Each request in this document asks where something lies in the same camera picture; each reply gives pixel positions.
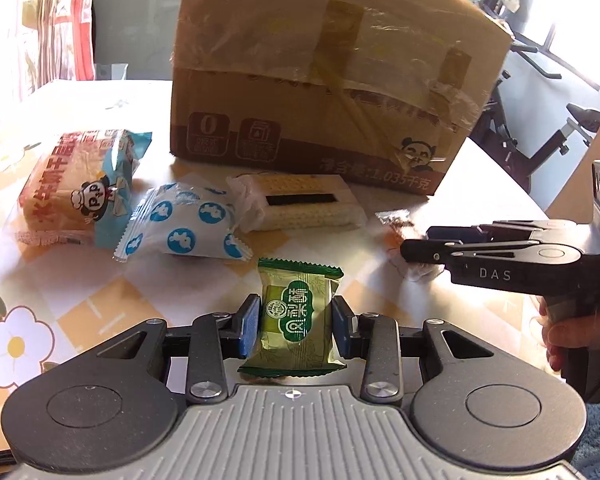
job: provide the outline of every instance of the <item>gray ridged platform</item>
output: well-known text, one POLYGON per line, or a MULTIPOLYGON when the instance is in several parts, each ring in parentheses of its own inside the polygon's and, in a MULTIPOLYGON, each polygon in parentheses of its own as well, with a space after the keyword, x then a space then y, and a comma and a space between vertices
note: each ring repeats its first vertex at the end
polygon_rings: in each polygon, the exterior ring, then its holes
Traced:
MULTIPOLYGON (((23 465, 9 480, 76 478, 23 465)), ((239 386, 221 404, 189 408, 166 441, 137 462, 84 480, 573 480, 566 464, 492 475, 447 463, 393 408, 348 386, 239 386)))

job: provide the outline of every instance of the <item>cracker package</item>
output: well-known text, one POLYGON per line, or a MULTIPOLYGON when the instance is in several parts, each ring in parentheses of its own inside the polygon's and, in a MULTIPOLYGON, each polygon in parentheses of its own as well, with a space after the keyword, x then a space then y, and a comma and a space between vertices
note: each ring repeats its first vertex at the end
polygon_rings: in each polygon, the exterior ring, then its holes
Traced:
POLYGON ((339 175, 244 174, 229 177, 227 184, 245 233, 366 223, 365 211, 339 175))
POLYGON ((337 267, 261 258, 262 310, 251 356, 238 371, 257 377, 310 377, 345 368, 331 334, 337 267))
POLYGON ((18 197, 26 244, 90 243, 115 248, 131 215, 131 177, 151 133, 63 134, 40 157, 18 197))

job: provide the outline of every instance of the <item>white flower print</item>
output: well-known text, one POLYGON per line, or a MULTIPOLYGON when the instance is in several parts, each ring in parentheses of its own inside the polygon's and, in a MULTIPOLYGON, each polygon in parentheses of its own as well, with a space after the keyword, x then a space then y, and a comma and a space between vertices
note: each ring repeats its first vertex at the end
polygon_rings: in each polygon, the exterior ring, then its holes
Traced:
POLYGON ((12 309, 0 321, 0 388, 20 386, 42 373, 54 343, 49 325, 38 321, 30 309, 12 309))

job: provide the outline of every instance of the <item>black round pad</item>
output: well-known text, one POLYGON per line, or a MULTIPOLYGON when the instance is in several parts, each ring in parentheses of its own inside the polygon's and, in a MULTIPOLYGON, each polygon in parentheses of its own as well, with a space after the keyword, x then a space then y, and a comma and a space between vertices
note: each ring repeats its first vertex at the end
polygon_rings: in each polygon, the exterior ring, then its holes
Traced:
POLYGON ((475 418, 496 428, 519 428, 540 415, 540 400, 530 391, 511 384, 490 384, 472 391, 466 408, 475 418), (507 399, 515 410, 506 410, 507 399))
POLYGON ((586 410, 572 388, 504 356, 445 365, 416 393, 409 418, 443 455, 480 469, 516 471, 569 458, 586 410))
POLYGON ((114 390, 87 384, 56 393, 46 410, 51 418, 69 428, 94 428, 109 422, 122 409, 122 397, 114 390))
POLYGON ((90 364, 53 368, 7 399, 2 430, 17 460, 53 472, 103 471, 169 433, 177 407, 164 384, 128 360, 90 364))

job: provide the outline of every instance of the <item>human hand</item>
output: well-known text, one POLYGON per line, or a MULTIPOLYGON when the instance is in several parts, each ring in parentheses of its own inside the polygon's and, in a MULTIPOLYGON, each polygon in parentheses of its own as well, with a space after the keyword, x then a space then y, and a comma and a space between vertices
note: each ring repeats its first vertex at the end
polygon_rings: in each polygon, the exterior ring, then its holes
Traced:
POLYGON ((562 370, 567 348, 589 347, 593 344, 600 349, 600 312, 596 316, 572 317, 553 324, 546 308, 546 301, 541 298, 538 310, 542 316, 542 341, 553 371, 562 370))

